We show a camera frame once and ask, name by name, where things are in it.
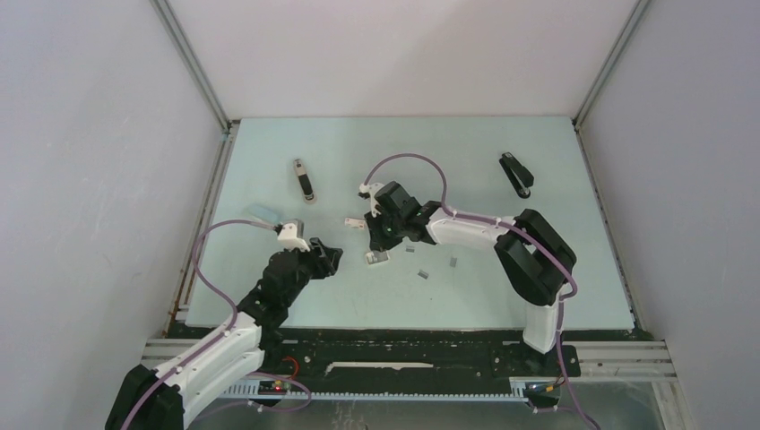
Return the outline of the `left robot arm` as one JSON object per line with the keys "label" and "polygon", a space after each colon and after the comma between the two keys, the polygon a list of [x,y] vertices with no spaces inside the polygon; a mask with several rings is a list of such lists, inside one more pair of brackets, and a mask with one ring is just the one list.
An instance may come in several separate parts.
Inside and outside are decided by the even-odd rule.
{"label": "left robot arm", "polygon": [[225,322],[192,347],[123,380],[107,429],[187,429],[234,382],[283,361],[278,329],[311,281],[336,274],[343,251],[313,237],[305,249],[273,254],[262,277]]}

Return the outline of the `white staple box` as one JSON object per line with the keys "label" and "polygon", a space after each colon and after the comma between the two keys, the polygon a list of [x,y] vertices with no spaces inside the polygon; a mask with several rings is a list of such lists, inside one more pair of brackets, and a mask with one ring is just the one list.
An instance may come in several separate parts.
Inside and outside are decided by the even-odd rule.
{"label": "white staple box", "polygon": [[366,228],[366,221],[364,219],[345,218],[344,225],[349,228],[364,230]]}

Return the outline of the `beige and black large stapler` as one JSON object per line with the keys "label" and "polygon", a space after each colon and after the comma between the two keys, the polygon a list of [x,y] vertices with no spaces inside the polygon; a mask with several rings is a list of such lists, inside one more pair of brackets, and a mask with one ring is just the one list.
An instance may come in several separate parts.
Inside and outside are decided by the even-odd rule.
{"label": "beige and black large stapler", "polygon": [[294,159],[293,168],[303,200],[307,204],[314,204],[316,202],[316,196],[304,162],[301,159]]}

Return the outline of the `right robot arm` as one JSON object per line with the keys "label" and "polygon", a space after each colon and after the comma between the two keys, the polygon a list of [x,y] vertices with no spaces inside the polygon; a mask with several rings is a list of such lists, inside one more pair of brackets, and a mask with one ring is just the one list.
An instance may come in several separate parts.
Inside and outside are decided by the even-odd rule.
{"label": "right robot arm", "polygon": [[532,374],[545,374],[556,364],[560,291],[568,284],[577,257],[539,212],[525,210],[515,218],[490,219],[447,209],[438,201],[420,204],[395,181],[362,184],[358,195],[370,203],[365,222],[369,247],[375,252],[409,240],[494,254],[525,302],[522,365]]}

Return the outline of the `staple box tray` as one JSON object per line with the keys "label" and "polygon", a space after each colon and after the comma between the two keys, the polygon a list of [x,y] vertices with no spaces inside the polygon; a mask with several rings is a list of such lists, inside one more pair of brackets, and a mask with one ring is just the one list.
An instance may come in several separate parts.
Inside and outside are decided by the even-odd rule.
{"label": "staple box tray", "polygon": [[369,251],[365,254],[365,261],[368,266],[377,266],[390,261],[390,254],[387,251]]}

